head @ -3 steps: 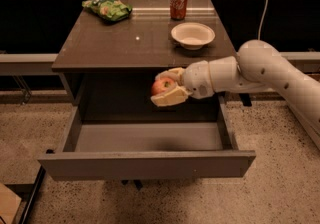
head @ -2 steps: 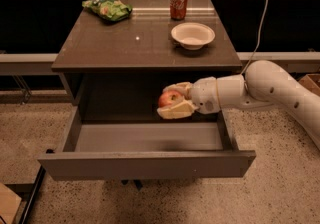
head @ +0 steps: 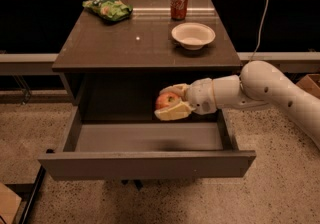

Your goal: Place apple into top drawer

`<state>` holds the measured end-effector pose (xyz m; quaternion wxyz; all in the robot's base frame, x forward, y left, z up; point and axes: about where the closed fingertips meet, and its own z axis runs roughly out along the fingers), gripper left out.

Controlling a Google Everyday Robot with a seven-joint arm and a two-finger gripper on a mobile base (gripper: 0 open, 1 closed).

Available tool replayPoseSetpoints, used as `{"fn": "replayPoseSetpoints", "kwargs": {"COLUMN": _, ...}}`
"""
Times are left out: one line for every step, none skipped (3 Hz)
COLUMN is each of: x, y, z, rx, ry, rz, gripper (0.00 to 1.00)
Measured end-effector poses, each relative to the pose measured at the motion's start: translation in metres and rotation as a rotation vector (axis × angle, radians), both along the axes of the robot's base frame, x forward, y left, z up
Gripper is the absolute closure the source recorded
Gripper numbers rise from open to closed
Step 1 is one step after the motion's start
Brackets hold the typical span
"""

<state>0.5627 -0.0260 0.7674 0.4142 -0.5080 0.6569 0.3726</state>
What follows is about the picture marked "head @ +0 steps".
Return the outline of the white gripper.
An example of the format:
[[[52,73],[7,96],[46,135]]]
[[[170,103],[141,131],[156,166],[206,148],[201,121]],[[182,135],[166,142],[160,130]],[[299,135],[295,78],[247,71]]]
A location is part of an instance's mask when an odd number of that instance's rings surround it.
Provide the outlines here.
[[[160,94],[174,93],[182,99],[170,104],[168,107],[155,110],[155,116],[161,121],[174,121],[188,117],[192,112],[199,115],[215,113],[217,106],[213,92],[213,80],[210,78],[200,79],[190,86],[185,83],[175,84],[163,88]]]

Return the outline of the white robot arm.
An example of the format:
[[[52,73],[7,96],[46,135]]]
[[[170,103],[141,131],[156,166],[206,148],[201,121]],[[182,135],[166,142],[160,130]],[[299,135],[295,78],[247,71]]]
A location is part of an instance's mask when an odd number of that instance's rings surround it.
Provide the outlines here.
[[[279,69],[264,61],[251,61],[239,75],[200,79],[162,89],[160,96],[178,98],[155,111],[162,121],[179,120],[191,113],[206,115],[219,109],[277,107],[320,148],[320,99],[291,82]]]

